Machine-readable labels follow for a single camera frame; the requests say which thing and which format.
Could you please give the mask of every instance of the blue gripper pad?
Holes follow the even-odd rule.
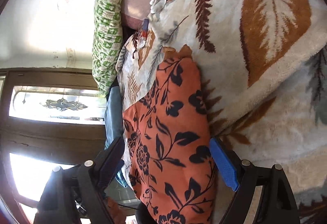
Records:
[[[225,184],[236,192],[239,183],[237,181],[236,168],[233,163],[230,161],[216,139],[210,139],[209,148],[212,158],[214,159]]]

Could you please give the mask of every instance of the orange garment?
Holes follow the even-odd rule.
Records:
[[[210,223],[215,164],[200,73],[190,58],[157,68],[148,94],[123,113],[134,192],[159,224]]]

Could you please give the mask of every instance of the green and white pillow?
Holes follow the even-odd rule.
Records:
[[[92,75],[99,91],[106,95],[117,76],[115,65],[121,49],[122,27],[120,5],[122,0],[95,0],[94,38],[92,48]]]

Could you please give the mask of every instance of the beige blanket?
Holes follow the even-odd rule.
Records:
[[[323,0],[169,0],[160,14],[149,18],[146,45],[140,48],[137,35],[132,36],[116,65],[123,110],[146,95],[165,53],[191,55],[202,72],[212,136],[255,165],[282,164],[304,212],[302,220],[313,212],[306,210],[312,199],[318,210],[309,220],[323,214],[321,209],[327,210]],[[214,223],[231,195],[220,183]],[[249,223],[255,209],[251,212]]]

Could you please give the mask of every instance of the white wall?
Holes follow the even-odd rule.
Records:
[[[0,68],[92,67],[94,0],[9,0],[0,15]]]

